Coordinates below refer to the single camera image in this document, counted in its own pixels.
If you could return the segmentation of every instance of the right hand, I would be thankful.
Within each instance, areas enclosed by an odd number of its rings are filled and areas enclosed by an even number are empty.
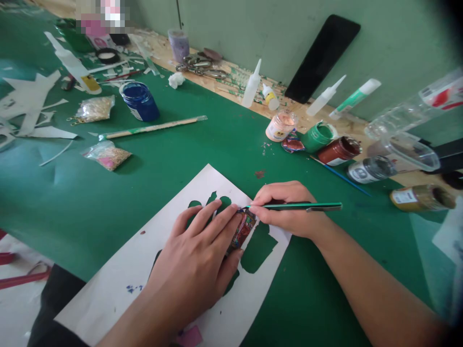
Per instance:
[[[335,225],[324,212],[272,211],[261,207],[271,200],[317,202],[301,182],[271,183],[263,186],[252,201],[249,210],[265,224],[280,227],[296,236],[312,239],[314,242],[319,234]]]

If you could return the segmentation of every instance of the gold paint jar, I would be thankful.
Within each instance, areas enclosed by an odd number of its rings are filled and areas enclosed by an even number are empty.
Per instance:
[[[434,184],[395,189],[390,195],[393,204],[405,212],[442,211],[455,208],[455,197]]]

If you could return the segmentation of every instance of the green wall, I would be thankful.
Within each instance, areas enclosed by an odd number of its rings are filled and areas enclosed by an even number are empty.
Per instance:
[[[148,27],[162,34],[178,27],[176,0],[138,3]],[[377,78],[383,85],[353,110],[366,120],[460,63],[449,21],[429,0],[178,0],[178,4],[192,47],[217,50],[248,69],[262,58],[261,73],[285,84],[330,14],[361,24],[360,33],[314,97],[347,74],[330,101],[335,107],[369,78]],[[433,145],[461,138],[461,114],[449,112],[411,132]]]

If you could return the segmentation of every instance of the blue paintbrush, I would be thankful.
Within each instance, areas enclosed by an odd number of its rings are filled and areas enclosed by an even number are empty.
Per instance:
[[[367,194],[368,196],[371,196],[369,193],[365,192],[362,188],[360,188],[358,185],[356,185],[354,182],[351,182],[349,179],[347,179],[346,177],[344,177],[343,175],[341,175],[340,173],[336,172],[335,170],[331,169],[328,165],[326,164],[323,164],[320,160],[318,159],[315,159],[313,156],[310,156],[313,160],[319,162],[320,164],[322,164],[323,166],[325,166],[328,170],[330,170],[332,173],[334,173],[336,176],[342,178],[344,181],[346,181],[347,183],[349,183],[350,185],[354,186],[355,188],[357,188],[358,190],[360,190],[362,193],[365,193]]]

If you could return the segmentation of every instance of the smartphone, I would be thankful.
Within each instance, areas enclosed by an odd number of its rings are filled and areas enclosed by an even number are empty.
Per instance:
[[[307,103],[359,31],[358,23],[335,14],[328,17],[285,96],[301,104]]]

